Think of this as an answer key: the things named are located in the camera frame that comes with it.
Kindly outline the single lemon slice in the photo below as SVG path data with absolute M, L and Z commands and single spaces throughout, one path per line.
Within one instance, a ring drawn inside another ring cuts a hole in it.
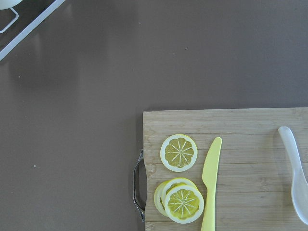
M 185 134 L 171 135 L 161 145 L 161 162 L 171 171 L 183 172 L 190 169 L 196 162 L 197 157 L 196 143 Z

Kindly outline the white cup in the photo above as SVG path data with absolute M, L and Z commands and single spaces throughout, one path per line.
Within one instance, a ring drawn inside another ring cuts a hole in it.
M 0 10 L 12 8 L 19 4 L 22 0 L 0 0 Z

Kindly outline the stacked lemon slice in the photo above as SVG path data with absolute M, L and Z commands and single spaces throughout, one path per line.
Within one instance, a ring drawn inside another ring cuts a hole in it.
M 166 197 L 166 194 L 173 187 L 178 186 L 180 184 L 190 185 L 197 189 L 197 186 L 191 180 L 187 178 L 178 177 L 160 183 L 154 192 L 154 205 L 156 209 L 165 217 L 168 217 L 164 207 L 164 199 Z
M 179 224 L 197 220 L 204 210 L 204 205 L 204 198 L 199 190 L 186 184 L 172 188 L 164 199 L 167 216 Z

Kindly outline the yellow plastic knife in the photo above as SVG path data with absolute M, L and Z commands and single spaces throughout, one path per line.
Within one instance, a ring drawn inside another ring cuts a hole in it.
M 219 157 L 222 146 L 222 138 L 214 138 L 209 147 L 202 172 L 202 181 L 206 186 L 206 203 L 204 208 L 204 216 L 202 221 L 202 231 L 215 230 L 215 200 L 216 185 L 218 176 Z

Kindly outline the lower stacked lemon slice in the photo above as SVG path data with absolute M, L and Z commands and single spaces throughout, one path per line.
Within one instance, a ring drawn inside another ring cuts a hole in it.
M 173 187 L 178 186 L 180 184 L 190 185 L 197 189 L 197 186 L 191 180 L 187 178 L 178 177 L 160 183 L 154 192 L 154 205 L 156 209 L 165 217 L 168 217 L 164 207 L 164 199 L 166 197 L 166 194 Z

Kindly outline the bamboo cutting board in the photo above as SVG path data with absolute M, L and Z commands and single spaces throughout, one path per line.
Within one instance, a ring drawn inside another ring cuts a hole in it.
M 154 191 L 163 181 L 184 177 L 202 195 L 202 170 L 208 148 L 222 138 L 215 225 L 218 231 L 305 231 L 291 200 L 292 168 L 278 128 L 289 127 L 302 166 L 308 167 L 308 110 L 302 108 L 145 111 L 143 150 L 147 175 L 145 228 L 148 231 L 198 231 L 202 219 L 178 224 L 154 206 Z M 173 134 L 191 137 L 198 148 L 195 164 L 173 172 L 160 159 L 163 141 Z

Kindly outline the top stacked lemon slice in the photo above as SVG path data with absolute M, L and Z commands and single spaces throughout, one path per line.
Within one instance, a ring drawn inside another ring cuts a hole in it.
M 179 224 L 197 220 L 204 210 L 204 205 L 204 198 L 199 190 L 186 184 L 172 188 L 164 199 L 167 216 Z

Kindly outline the white ceramic spoon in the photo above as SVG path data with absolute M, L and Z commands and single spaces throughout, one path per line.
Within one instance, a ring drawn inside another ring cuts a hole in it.
M 279 135 L 288 154 L 292 168 L 291 198 L 299 219 L 308 224 L 308 182 L 302 168 L 301 159 L 294 135 L 289 127 L 278 128 Z

